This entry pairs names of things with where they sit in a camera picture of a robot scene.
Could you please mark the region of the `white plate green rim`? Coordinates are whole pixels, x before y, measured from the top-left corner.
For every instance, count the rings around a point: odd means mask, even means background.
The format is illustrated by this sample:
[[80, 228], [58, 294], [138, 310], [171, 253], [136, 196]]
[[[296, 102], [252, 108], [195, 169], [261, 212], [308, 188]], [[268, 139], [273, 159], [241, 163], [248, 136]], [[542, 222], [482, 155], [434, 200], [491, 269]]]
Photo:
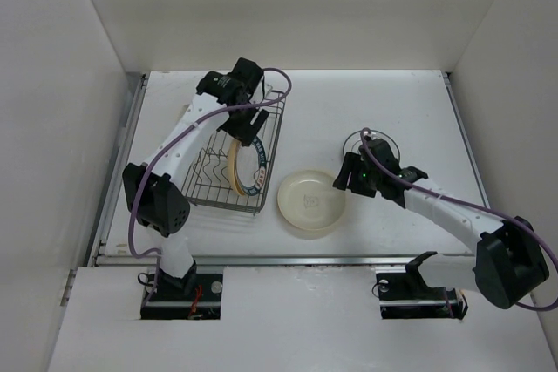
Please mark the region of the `white plate green rim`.
[[[398, 144], [394, 141], [394, 139], [385, 132], [381, 132], [380, 130], [372, 130], [370, 136], [373, 139], [383, 139], [385, 140], [392, 152], [394, 157], [397, 161], [400, 161], [400, 149]], [[355, 131], [351, 133], [344, 141], [341, 151], [341, 156], [344, 158], [344, 155], [347, 152], [354, 152], [358, 153], [358, 147], [362, 145], [361, 138], [360, 138], [360, 131]]]

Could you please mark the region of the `cream white plate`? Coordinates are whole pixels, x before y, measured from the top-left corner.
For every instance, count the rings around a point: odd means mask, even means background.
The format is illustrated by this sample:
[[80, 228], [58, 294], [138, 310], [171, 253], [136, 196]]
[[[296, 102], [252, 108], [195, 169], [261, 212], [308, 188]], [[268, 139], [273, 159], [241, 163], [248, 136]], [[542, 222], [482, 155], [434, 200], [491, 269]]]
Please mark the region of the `cream white plate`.
[[330, 172], [304, 169], [289, 174], [277, 190], [280, 214], [293, 227], [321, 232], [342, 219], [346, 209], [344, 192], [333, 186]]

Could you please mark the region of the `plate with teal lettered band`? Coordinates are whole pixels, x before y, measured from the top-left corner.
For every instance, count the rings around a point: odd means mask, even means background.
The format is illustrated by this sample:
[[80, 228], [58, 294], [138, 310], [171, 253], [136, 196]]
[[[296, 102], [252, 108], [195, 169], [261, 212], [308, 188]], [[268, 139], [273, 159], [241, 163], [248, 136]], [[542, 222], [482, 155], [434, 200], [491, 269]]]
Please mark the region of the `plate with teal lettered band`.
[[249, 146], [240, 146], [237, 159], [237, 177], [245, 196], [256, 196], [267, 177], [267, 155], [262, 141], [255, 137]]

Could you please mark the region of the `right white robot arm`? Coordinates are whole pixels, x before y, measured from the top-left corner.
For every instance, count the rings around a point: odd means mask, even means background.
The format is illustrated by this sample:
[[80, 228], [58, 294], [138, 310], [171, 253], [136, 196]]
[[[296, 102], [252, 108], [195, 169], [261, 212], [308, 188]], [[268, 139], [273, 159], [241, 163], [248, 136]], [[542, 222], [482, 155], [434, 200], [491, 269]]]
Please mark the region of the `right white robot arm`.
[[384, 139], [363, 134], [357, 152], [345, 153], [333, 186], [381, 196], [431, 221], [471, 252], [447, 256], [427, 251], [402, 272], [378, 274], [378, 282], [389, 285], [388, 301], [444, 300], [465, 289], [509, 309], [548, 279], [546, 261], [557, 260], [528, 221], [449, 196], [426, 172], [402, 167]]

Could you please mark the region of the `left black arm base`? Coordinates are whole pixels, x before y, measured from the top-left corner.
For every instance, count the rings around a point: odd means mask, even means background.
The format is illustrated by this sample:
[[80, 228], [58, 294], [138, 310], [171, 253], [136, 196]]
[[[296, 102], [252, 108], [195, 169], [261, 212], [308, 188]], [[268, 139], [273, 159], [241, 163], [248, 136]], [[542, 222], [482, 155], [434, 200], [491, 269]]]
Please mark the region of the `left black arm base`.
[[143, 287], [140, 318], [158, 321], [213, 321], [221, 319], [223, 268], [192, 266], [184, 280], [155, 271], [138, 274]]

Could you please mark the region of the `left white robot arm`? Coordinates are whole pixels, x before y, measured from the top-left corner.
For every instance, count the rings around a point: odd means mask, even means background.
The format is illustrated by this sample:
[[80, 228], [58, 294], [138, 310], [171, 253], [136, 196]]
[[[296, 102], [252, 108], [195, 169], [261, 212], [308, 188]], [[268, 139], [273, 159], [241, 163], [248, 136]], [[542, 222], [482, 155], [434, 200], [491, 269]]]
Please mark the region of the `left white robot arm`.
[[186, 299], [195, 287], [195, 261], [183, 231], [190, 213], [182, 192], [189, 168], [216, 132], [242, 146], [255, 144], [269, 114], [258, 110], [252, 97], [265, 91], [263, 68], [246, 58], [238, 59], [226, 74], [208, 72], [157, 150], [138, 164], [128, 163], [123, 171], [130, 252], [135, 258], [156, 257], [154, 282], [164, 283], [175, 299]]

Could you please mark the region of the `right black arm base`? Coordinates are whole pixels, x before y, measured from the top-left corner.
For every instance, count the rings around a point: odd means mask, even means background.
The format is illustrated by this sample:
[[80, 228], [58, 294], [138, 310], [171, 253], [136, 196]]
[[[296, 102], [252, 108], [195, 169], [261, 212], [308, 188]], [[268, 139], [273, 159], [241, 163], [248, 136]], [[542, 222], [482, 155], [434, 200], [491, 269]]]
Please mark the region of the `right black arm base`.
[[383, 320], [453, 319], [468, 311], [466, 297], [457, 289], [429, 287], [419, 266], [436, 252], [425, 252], [404, 266], [378, 267], [372, 293], [378, 298]]

